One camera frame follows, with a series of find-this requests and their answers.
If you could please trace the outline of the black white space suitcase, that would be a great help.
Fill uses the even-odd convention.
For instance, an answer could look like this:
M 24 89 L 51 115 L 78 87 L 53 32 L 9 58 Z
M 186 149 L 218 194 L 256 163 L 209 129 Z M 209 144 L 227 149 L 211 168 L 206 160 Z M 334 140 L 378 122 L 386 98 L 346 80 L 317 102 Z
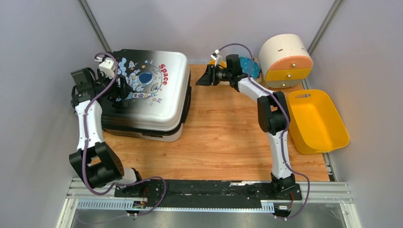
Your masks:
M 132 91 L 103 100 L 102 128 L 114 135 L 174 142 L 189 113 L 192 87 L 188 58 L 180 52 L 114 51 L 118 75 Z

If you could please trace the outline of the yellow plastic basket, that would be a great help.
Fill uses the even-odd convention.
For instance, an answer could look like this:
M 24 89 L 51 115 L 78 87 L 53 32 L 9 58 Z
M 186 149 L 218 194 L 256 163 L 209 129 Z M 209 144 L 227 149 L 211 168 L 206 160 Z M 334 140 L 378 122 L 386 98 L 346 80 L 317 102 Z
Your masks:
M 349 134 L 330 96 L 318 89 L 297 90 L 287 98 L 289 132 L 296 150 L 313 155 L 346 147 Z

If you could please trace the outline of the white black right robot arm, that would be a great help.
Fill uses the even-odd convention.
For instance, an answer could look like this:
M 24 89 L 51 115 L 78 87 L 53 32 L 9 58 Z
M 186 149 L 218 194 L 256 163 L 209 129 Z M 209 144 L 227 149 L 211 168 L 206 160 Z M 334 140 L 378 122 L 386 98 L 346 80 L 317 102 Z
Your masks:
M 271 193 L 277 199 L 289 196 L 296 180 L 289 162 L 287 139 L 290 117 L 284 93 L 266 90 L 259 85 L 243 72 L 240 57 L 235 54 L 226 57 L 226 67 L 207 65 L 196 85 L 217 86 L 221 82 L 228 82 L 236 91 L 256 102 L 258 123 L 269 139 L 272 156 Z

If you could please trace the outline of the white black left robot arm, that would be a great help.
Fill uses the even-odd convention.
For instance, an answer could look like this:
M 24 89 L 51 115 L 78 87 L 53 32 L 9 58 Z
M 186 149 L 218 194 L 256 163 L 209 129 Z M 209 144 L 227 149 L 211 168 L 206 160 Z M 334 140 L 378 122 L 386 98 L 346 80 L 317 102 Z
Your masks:
M 71 93 L 71 105 L 78 117 L 79 139 L 76 152 L 69 155 L 69 163 L 89 190 L 111 183 L 127 186 L 133 197 L 140 197 L 145 184 L 134 168 L 124 168 L 121 160 L 105 142 L 101 123 L 102 107 L 99 100 L 113 91 L 113 97 L 121 94 L 121 87 L 112 78 L 95 79 L 91 68 L 71 73 L 75 82 Z

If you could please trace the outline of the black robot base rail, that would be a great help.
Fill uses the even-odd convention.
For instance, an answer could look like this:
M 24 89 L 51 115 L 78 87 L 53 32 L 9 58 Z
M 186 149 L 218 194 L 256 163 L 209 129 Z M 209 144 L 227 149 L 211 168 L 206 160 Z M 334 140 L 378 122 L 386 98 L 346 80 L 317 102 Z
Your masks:
M 303 200 L 300 185 L 280 191 L 270 182 L 223 180 L 149 180 L 131 187 L 116 187 L 117 198 L 136 198 L 146 207 L 184 210 L 262 210 L 291 212 Z

